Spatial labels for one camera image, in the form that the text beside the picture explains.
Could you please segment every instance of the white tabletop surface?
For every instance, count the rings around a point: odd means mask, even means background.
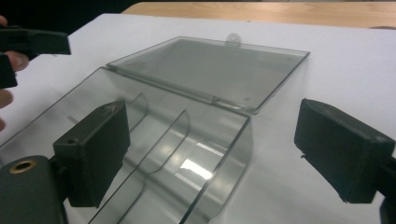
[[[311,54],[253,117],[250,165],[210,223],[379,223],[382,196],[377,193],[372,204],[343,203],[300,158],[293,136],[300,102],[308,98],[334,105],[396,139],[396,31],[391,30],[102,15],[70,35],[71,56],[42,55],[18,73],[19,86],[11,89],[15,101],[0,110],[7,122],[0,133],[2,162],[51,156],[12,136],[98,67],[177,36],[225,40],[232,33],[246,44]],[[38,127],[43,132],[56,128],[50,125]]]

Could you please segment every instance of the brass screw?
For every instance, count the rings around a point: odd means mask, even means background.
[[[37,165],[36,161],[20,161],[17,164],[13,165],[9,169],[9,172],[14,175],[18,175],[32,169],[36,165]]]

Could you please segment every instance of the wooden surface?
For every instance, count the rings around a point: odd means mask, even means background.
[[[348,27],[396,27],[396,2],[138,3],[124,14],[272,21]]]

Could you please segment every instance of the human hand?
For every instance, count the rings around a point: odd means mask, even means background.
[[[7,19],[3,16],[0,16],[0,26],[7,26]],[[12,50],[5,52],[5,54],[8,56],[11,66],[15,72],[23,70],[29,64],[29,58],[24,54]],[[11,92],[0,89],[0,108],[11,104],[11,102]],[[6,124],[2,119],[0,119],[0,132],[4,130],[5,127]]]

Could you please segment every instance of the transparent lid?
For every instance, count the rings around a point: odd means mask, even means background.
[[[178,37],[108,66],[209,104],[256,114],[309,52]]]

